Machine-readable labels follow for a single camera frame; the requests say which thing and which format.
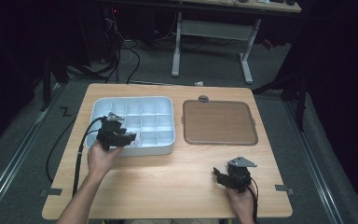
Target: human hand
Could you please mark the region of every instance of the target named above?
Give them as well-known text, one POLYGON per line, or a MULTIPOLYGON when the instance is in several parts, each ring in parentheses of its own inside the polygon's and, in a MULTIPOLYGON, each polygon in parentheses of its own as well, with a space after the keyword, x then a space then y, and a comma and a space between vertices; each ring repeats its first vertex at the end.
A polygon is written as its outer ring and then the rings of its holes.
MULTIPOLYGON (((255 192, 255 189, 252 185, 249 186, 252 192, 255 192)), ((246 189, 243 193, 238 193, 235 189, 226 187, 231 207, 234 211, 234 214, 237 216, 241 224, 254 224, 254 197, 252 193, 246 189)))
POLYGON ((89 149, 89 175, 103 178, 113 166, 113 160, 123 147, 106 151, 100 141, 95 141, 89 149))

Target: dark background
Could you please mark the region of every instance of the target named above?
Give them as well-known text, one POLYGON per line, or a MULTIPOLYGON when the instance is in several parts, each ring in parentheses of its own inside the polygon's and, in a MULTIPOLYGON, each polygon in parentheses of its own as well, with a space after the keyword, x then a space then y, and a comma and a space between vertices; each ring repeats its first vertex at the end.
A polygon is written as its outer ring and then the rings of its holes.
MULTIPOLYGON (((308 92, 326 135, 358 193, 358 1, 298 3, 304 15, 329 21, 323 26, 309 24, 299 29, 293 21, 265 19, 256 43, 267 39, 273 45, 280 45, 293 43, 297 35, 300 37, 284 63, 284 66, 291 65, 288 67, 292 70, 286 70, 277 79, 289 73, 301 73, 300 59, 307 59, 308 92), (313 57, 307 58, 305 55, 311 51, 313 57)), ((43 76, 43 61, 51 52, 85 65, 104 57, 106 43, 102 28, 88 26, 90 20, 100 20, 103 13, 98 7, 86 8, 89 11, 70 4, 0 1, 0 135, 16 113, 33 99, 34 85, 43 76)), ((170 23, 165 21, 173 17, 173 12, 153 10, 122 8, 119 13, 117 19, 126 22, 120 24, 126 29, 124 34, 149 44, 156 38, 154 30, 169 29, 170 23)))

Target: forearm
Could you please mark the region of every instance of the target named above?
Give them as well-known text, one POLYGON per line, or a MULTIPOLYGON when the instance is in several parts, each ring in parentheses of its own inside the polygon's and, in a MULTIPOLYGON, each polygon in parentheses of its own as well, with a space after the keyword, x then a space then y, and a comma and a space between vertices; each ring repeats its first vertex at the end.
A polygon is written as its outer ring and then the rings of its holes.
POLYGON ((57 223, 87 223, 89 212, 103 176, 87 175, 57 223))

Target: white compartment tray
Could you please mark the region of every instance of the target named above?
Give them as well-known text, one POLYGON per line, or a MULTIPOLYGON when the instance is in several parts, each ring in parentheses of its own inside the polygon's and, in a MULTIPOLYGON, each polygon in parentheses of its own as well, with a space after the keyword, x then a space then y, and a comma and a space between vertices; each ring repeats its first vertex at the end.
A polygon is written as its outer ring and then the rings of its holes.
MULTIPOLYGON (((172 100, 165 96, 101 98, 94 103, 90 122, 110 112, 122 117, 122 128, 137 133, 125 146, 121 157, 164 155, 172 152, 175 140, 172 100)), ((86 138, 86 146, 95 142, 101 122, 95 122, 86 138)))

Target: wooden table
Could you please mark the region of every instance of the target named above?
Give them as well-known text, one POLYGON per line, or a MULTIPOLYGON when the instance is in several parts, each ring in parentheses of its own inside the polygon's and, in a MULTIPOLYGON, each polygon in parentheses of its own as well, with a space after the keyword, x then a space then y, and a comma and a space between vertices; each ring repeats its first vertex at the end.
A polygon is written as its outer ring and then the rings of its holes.
MULTIPOLYGON (((172 99, 176 139, 169 155, 116 158, 103 180, 89 218, 228 218, 234 217, 225 188, 216 183, 213 168, 225 173, 227 161, 238 156, 257 164, 249 168, 259 187, 259 217, 289 217, 292 207, 286 192, 277 191, 282 178, 260 118, 255 98, 245 88, 91 84, 52 187, 62 194, 49 195, 42 215, 57 219, 72 197, 76 153, 90 123, 93 104, 103 97, 167 96, 172 99), (207 95, 210 100, 242 101, 255 119, 258 143, 254 146, 190 145, 184 139, 183 102, 207 95)), ((88 172, 83 156, 80 181, 88 172)))

